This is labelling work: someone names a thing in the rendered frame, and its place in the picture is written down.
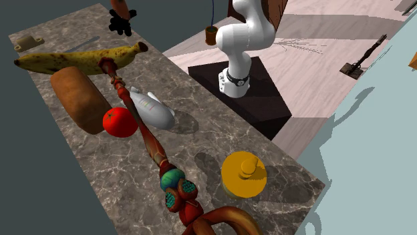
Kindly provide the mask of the brown wooden furniture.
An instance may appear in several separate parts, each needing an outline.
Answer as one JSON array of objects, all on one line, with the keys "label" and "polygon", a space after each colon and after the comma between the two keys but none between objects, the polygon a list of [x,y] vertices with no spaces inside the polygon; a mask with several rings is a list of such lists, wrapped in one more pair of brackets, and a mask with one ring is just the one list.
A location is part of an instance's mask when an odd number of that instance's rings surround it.
[{"label": "brown wooden furniture", "polygon": [[[263,13],[266,19],[274,26],[275,31],[277,31],[281,19],[283,17],[283,12],[286,8],[288,0],[260,0]],[[245,18],[238,13],[233,7],[233,0],[229,0],[228,6],[228,17],[233,17],[239,20],[242,23],[245,23]]]}]

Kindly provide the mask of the orange carrot with black leaves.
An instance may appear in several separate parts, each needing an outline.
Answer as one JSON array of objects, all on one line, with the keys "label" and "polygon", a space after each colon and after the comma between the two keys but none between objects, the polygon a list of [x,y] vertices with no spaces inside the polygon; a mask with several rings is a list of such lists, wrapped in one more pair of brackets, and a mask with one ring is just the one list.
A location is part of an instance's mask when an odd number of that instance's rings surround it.
[{"label": "orange carrot with black leaves", "polygon": [[109,10],[112,18],[110,19],[109,30],[116,31],[118,35],[125,34],[127,37],[132,35],[130,25],[131,18],[137,16],[135,9],[129,9],[125,0],[110,0],[112,9]]}]

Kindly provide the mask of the ornate red staff figure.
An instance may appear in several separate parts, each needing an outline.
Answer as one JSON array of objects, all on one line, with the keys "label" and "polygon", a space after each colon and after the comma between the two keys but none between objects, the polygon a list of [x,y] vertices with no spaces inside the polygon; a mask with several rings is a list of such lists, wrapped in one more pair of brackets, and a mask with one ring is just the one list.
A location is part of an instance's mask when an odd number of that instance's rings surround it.
[{"label": "ornate red staff figure", "polygon": [[134,117],[142,134],[147,152],[159,167],[160,187],[165,192],[165,204],[172,213],[177,213],[186,227],[182,235],[216,235],[212,226],[228,224],[237,235],[263,235],[258,223],[246,211],[223,206],[205,213],[196,200],[198,189],[187,180],[184,172],[168,161],[166,152],[157,138],[143,122],[126,84],[116,73],[118,66],[112,58],[103,57],[98,62],[103,73],[111,77],[111,84],[118,92],[118,97]]}]

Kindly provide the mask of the red tomato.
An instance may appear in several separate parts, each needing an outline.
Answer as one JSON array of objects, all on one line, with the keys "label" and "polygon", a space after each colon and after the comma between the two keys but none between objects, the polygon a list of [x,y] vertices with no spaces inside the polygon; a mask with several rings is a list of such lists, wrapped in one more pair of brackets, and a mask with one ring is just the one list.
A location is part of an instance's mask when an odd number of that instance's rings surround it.
[{"label": "red tomato", "polygon": [[108,110],[104,114],[102,125],[106,132],[118,138],[130,137],[138,129],[136,120],[124,107],[114,107]]}]

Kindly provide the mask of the spotted yellow banana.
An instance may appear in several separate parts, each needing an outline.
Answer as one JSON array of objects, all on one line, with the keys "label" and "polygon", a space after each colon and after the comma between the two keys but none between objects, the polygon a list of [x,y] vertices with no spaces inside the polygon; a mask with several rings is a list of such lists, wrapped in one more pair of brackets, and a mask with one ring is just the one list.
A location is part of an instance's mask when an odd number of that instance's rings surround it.
[{"label": "spotted yellow banana", "polygon": [[136,54],[148,51],[148,46],[139,41],[133,46],[122,46],[95,51],[71,53],[30,53],[14,60],[21,69],[36,73],[54,74],[65,67],[77,67],[86,75],[103,73],[98,66],[103,57],[112,58],[118,68],[132,63]]}]

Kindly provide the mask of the jar with yellow lid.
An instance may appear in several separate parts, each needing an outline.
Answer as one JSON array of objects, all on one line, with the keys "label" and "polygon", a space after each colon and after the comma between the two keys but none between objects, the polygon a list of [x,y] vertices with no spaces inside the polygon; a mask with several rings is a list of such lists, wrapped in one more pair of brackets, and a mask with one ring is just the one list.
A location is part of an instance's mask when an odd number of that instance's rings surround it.
[{"label": "jar with yellow lid", "polygon": [[222,164],[223,189],[234,199],[252,198],[260,194],[267,183],[264,163],[251,152],[239,151],[227,156]]}]

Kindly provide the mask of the brown bread loaf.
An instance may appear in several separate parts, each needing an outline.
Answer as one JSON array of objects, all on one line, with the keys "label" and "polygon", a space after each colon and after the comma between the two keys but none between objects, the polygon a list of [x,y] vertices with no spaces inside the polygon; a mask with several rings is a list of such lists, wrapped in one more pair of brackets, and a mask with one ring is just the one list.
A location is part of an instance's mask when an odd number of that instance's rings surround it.
[{"label": "brown bread loaf", "polygon": [[79,128],[96,135],[112,106],[91,79],[77,67],[65,67],[50,78],[51,86],[68,115]]}]

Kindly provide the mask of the brown pot with blue stem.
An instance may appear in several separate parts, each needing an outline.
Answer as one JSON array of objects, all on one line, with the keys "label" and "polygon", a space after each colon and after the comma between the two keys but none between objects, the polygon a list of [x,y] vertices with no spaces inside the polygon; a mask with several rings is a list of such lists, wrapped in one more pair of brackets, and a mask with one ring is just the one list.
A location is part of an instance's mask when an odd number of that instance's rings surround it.
[{"label": "brown pot with blue stem", "polygon": [[211,25],[205,28],[205,43],[207,45],[216,44],[216,34],[218,29],[214,26],[214,17],[215,17],[215,0],[212,1],[212,13],[211,13]]}]

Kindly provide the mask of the dark robot stand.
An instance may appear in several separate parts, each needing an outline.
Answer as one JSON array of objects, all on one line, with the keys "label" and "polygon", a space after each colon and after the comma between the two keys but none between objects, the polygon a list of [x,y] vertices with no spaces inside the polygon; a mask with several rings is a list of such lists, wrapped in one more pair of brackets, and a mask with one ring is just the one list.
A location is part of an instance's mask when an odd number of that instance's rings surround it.
[{"label": "dark robot stand", "polygon": [[218,74],[227,67],[226,61],[189,67],[188,74],[266,138],[272,140],[292,114],[261,59],[251,59],[250,88],[245,96],[236,99],[219,91]]}]

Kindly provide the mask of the dark long-handled dustpan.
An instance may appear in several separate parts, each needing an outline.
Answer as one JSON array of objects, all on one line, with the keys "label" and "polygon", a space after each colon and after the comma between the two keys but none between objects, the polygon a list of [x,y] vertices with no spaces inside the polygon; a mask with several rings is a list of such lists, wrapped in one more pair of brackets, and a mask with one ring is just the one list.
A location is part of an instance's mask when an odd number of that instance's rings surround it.
[{"label": "dark long-handled dustpan", "polygon": [[339,71],[355,80],[358,80],[359,77],[364,72],[361,69],[362,63],[378,48],[387,38],[387,35],[382,35],[365,53],[364,55],[355,63],[350,64],[346,63]]}]

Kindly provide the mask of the white toy airship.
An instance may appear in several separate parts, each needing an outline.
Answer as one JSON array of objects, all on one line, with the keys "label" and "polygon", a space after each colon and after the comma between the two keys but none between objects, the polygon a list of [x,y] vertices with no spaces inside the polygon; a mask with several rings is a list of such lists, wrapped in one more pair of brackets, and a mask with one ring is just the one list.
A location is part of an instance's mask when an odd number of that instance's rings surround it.
[{"label": "white toy airship", "polygon": [[174,111],[152,93],[140,93],[135,87],[130,89],[130,97],[142,121],[160,130],[169,130],[174,127]]}]

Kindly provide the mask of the small beige bracket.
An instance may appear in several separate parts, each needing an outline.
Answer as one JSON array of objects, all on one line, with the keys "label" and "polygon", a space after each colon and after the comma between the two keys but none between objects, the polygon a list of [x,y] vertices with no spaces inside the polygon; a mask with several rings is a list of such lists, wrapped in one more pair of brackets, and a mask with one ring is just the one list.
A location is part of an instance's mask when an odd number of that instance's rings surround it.
[{"label": "small beige bracket", "polygon": [[14,50],[18,53],[21,53],[29,49],[32,49],[34,47],[37,47],[43,43],[45,43],[45,41],[42,37],[39,37],[39,38],[34,38],[32,36],[22,37],[21,39],[18,39],[16,41],[17,45],[14,47]]}]

